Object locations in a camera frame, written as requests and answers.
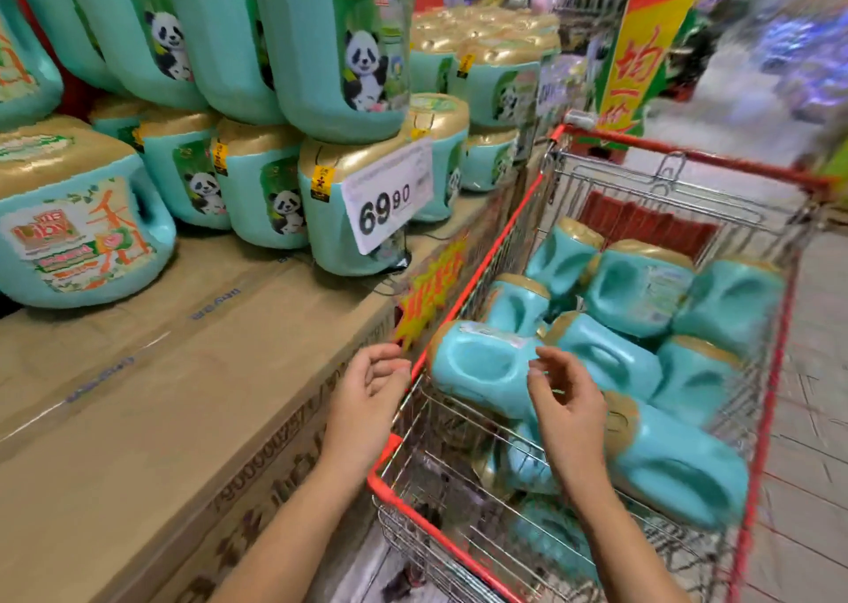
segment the shopping cart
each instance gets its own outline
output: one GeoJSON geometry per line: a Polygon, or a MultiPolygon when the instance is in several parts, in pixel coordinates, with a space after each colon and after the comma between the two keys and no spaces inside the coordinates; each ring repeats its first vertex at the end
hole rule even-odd
{"type": "MultiPolygon", "coordinates": [[[[541,171],[503,232],[445,319],[473,319],[493,279],[522,272],[547,229],[562,216],[600,232],[606,243],[622,238],[671,247],[697,266],[728,254],[768,259],[787,270],[789,283],[772,336],[744,369],[738,390],[708,430],[750,460],[746,513],[738,530],[705,533],[664,517],[620,494],[669,572],[693,600],[738,600],[790,322],[800,254],[822,225],[830,181],[666,144],[603,131],[560,126],[541,171]],[[571,155],[578,136],[611,140],[662,155],[652,174],[571,155]],[[701,163],[740,180],[779,181],[779,201],[756,201],[681,180],[688,163],[701,163]]],[[[527,459],[544,461],[541,447],[517,436],[496,416],[440,393],[423,369],[396,416],[381,462],[369,476],[378,520],[387,541],[423,571],[450,599],[489,602],[598,601],[604,596],[591,573],[591,556],[566,532],[549,534],[519,513],[511,493],[483,466],[494,444],[511,445],[527,459]],[[559,551],[573,552],[566,571],[534,552],[514,533],[516,521],[536,528],[559,551]]]]}

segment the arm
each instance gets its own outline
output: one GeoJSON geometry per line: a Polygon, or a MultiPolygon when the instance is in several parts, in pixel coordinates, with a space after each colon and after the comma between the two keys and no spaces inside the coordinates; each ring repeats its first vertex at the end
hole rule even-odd
{"type": "Polygon", "coordinates": [[[356,353],[333,395],[321,458],[210,603],[300,603],[330,536],[386,444],[409,386],[400,347],[356,353]]]}
{"type": "Polygon", "coordinates": [[[604,395],[570,353],[548,347],[537,353],[527,388],[545,452],[583,523],[606,597],[610,603],[689,603],[610,484],[604,395]]]}

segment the white price card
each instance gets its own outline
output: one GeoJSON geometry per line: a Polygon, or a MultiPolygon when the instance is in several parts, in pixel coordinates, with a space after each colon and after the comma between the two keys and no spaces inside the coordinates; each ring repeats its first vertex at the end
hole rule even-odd
{"type": "Polygon", "coordinates": [[[360,254],[368,254],[432,199],[432,139],[422,138],[342,181],[360,254]]]}

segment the red and yellow sign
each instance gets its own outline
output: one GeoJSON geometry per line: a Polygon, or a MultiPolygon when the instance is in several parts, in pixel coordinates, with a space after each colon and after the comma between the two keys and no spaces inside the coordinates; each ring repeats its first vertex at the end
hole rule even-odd
{"type": "Polygon", "coordinates": [[[598,129],[627,132],[694,0],[628,0],[616,38],[598,129]]]}
{"type": "Polygon", "coordinates": [[[420,334],[448,302],[466,263],[468,234],[455,239],[430,263],[428,269],[412,280],[412,287],[400,300],[404,316],[394,331],[394,340],[409,350],[420,334]]]}

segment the price 69.90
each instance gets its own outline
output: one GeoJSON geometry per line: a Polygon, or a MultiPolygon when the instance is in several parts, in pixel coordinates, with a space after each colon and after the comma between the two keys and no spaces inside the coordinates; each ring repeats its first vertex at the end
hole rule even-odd
{"type": "Polygon", "coordinates": [[[388,192],[380,192],[377,195],[376,203],[366,201],[360,210],[360,232],[367,236],[374,232],[374,228],[383,225],[388,221],[392,214],[392,210],[400,208],[401,204],[406,204],[409,201],[409,185],[404,186],[401,190],[392,192],[391,197],[388,192]]]}

